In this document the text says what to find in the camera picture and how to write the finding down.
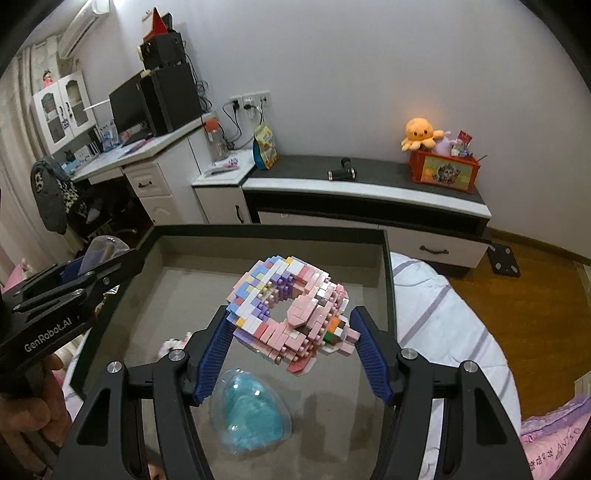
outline air conditioner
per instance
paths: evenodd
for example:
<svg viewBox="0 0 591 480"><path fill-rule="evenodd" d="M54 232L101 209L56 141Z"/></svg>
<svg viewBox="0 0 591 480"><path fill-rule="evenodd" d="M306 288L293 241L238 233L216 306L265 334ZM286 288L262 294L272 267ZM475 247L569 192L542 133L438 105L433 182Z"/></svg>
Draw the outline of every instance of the air conditioner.
<svg viewBox="0 0 591 480"><path fill-rule="evenodd" d="M109 13L109 0L88 0L61 36L57 52L61 59L69 59L88 30Z"/></svg>

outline blue gripper pad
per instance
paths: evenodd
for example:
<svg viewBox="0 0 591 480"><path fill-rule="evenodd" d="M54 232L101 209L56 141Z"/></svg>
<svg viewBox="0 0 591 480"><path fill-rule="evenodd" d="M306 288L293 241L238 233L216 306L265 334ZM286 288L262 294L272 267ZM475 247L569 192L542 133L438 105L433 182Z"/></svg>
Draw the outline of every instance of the blue gripper pad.
<svg viewBox="0 0 591 480"><path fill-rule="evenodd" d="M388 365L371 333L371 330L377 332L378 328L367 310L364 307L361 308L363 308L363 312L360 312L359 307L356 307L349 317L351 328L359 332L359 340L355 343L355 348L372 392L376 397L381 398L386 405L391 405L394 393L389 383ZM368 323L371 322L372 325L368 326L366 324L363 319L364 316Z"/></svg>
<svg viewBox="0 0 591 480"><path fill-rule="evenodd" d="M223 320L218 324L216 331L207 346L207 350L199 362L197 388L194 393L199 404L203 403L203 401L213 393L213 388L216 385L223 362L226 359L228 349L234 338L233 334L236 325L232 322L228 322L226 316L227 314L224 315Z"/></svg>

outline wooden floor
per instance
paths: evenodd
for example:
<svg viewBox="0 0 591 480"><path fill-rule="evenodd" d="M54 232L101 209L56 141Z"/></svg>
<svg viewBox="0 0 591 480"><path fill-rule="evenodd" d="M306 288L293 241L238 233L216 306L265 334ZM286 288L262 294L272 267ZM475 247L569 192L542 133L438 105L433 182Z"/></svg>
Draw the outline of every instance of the wooden floor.
<svg viewBox="0 0 591 480"><path fill-rule="evenodd" d="M505 352L526 419L566 403L591 370L591 316L573 261L499 243L513 248L520 278L492 273L485 255L465 278L450 280Z"/></svg>

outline black handle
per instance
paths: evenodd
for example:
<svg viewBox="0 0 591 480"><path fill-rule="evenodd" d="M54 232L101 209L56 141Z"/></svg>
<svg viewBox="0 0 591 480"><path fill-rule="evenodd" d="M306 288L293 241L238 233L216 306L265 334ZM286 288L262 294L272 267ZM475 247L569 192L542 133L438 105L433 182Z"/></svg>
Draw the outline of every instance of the black handle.
<svg viewBox="0 0 591 480"><path fill-rule="evenodd" d="M242 215L240 215L240 207L238 205L236 205L236 217L238 217L240 223L244 223L244 219L242 218Z"/></svg>
<svg viewBox="0 0 591 480"><path fill-rule="evenodd" d="M431 250L430 248L425 247L424 245L421 245L421 250L425 251L425 252L429 252L430 254L433 255L449 255L449 251L447 249L444 250Z"/></svg>

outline drawer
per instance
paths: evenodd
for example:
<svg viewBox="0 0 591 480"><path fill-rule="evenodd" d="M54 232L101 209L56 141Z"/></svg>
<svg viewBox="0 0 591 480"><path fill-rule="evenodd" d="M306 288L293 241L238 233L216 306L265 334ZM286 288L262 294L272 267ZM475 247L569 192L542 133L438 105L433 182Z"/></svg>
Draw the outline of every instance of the drawer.
<svg viewBox="0 0 591 480"><path fill-rule="evenodd" d="M170 195L166 179L157 163L124 168L123 172L139 198Z"/></svg>
<svg viewBox="0 0 591 480"><path fill-rule="evenodd" d="M388 244L392 252L448 265L475 268L489 245L486 242L437 233L382 225L380 227L388 232Z"/></svg>
<svg viewBox="0 0 591 480"><path fill-rule="evenodd" d="M336 218L296 215L293 213L258 212L263 225L341 226L348 228L378 228L373 223L352 222Z"/></svg>
<svg viewBox="0 0 591 480"><path fill-rule="evenodd" d="M154 225L180 225L183 223L172 195L141 198L144 209Z"/></svg>

